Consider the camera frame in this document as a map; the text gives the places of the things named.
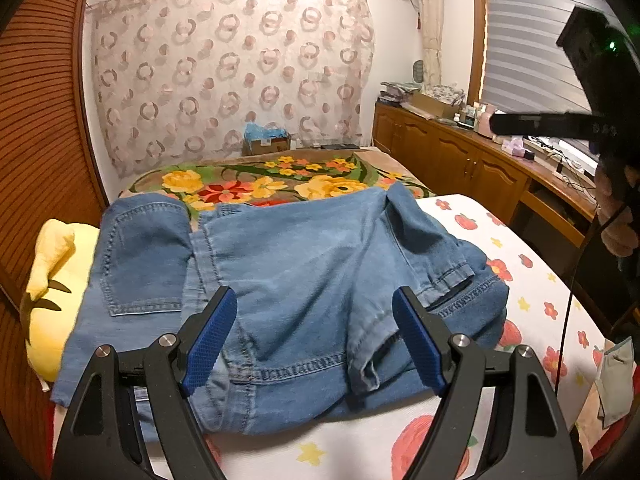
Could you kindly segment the right hand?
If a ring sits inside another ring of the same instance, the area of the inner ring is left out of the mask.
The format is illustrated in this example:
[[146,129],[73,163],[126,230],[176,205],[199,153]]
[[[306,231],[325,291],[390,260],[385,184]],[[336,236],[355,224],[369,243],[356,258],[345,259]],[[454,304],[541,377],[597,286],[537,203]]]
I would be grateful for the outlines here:
[[624,202],[614,196],[614,186],[603,165],[603,159],[598,162],[596,175],[597,209],[596,214],[601,226],[606,228],[601,232],[601,240],[608,251],[616,257],[629,257],[639,247],[639,235],[631,227],[632,212]]

